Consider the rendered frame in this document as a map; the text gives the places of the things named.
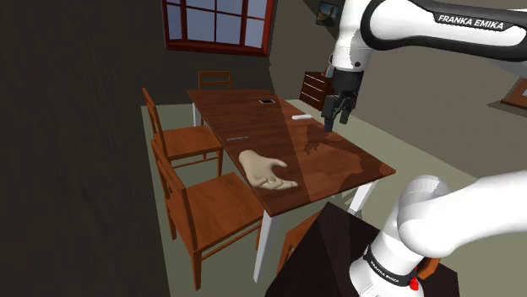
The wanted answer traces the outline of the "red framed window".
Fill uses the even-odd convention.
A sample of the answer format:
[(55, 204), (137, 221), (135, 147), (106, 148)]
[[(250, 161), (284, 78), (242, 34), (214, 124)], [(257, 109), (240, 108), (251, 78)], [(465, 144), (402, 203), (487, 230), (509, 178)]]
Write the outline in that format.
[(161, 0), (166, 49), (266, 57), (274, 0)]

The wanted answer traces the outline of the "dark framed wall picture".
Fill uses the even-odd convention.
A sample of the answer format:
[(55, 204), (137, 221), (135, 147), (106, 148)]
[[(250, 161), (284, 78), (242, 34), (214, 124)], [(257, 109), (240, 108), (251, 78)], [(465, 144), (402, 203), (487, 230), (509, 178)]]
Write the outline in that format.
[(335, 27), (337, 25), (337, 16), (339, 5), (322, 1), (318, 6), (316, 24), (325, 27)]

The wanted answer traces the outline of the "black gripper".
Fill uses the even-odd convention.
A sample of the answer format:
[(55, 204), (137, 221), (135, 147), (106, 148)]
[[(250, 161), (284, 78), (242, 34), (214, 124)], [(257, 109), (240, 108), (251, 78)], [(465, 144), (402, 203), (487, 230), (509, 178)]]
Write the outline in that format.
[(357, 96), (363, 76), (363, 71), (354, 72), (334, 69), (331, 81), (333, 93), (325, 96), (322, 109), (324, 130), (326, 132), (333, 130), (334, 111), (339, 107), (339, 95), (341, 95), (342, 99), (340, 123), (346, 124), (348, 122), (350, 113), (356, 108)]

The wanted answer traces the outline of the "wooden dining table white legs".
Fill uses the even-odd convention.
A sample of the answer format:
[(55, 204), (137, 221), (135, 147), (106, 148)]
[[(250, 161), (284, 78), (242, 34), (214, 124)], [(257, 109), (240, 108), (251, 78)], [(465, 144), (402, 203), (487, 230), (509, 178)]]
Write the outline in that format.
[[(315, 119), (292, 120), (301, 111), (265, 89), (190, 90), (196, 122), (205, 121), (238, 169), (239, 153), (252, 150), (287, 166), (274, 173), (298, 186), (287, 190), (254, 188), (264, 208), (253, 278), (268, 265), (285, 213), (326, 197), (356, 189), (353, 210), (360, 209), (375, 182), (395, 170)], [(261, 104), (259, 100), (274, 100)], [(249, 136), (226, 141), (227, 138)]]

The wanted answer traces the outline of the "beige hand figure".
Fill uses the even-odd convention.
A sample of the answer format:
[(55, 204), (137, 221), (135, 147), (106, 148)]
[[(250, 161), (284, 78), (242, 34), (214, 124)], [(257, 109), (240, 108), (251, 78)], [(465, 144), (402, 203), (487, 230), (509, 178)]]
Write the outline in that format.
[(287, 166), (282, 160), (263, 157), (252, 150), (242, 151), (238, 159), (248, 183), (253, 187), (267, 190), (286, 190), (298, 186), (295, 181), (283, 180), (273, 172), (274, 166), (283, 168)]

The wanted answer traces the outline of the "dark robot stand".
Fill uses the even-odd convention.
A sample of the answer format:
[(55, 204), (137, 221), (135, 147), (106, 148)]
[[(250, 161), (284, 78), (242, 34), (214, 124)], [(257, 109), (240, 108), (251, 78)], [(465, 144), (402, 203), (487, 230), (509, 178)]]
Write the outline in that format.
[(377, 229), (327, 203), (265, 297), (460, 297), (457, 273), (442, 264), (410, 282), (423, 256), (400, 241), (397, 210)]

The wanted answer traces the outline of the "wooden chest of drawers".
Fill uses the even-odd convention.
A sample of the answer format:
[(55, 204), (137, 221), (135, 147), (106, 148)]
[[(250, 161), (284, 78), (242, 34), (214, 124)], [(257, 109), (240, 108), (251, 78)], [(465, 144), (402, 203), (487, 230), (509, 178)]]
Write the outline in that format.
[(321, 111), (325, 97), (333, 92), (331, 81), (324, 72), (305, 72), (299, 99)]

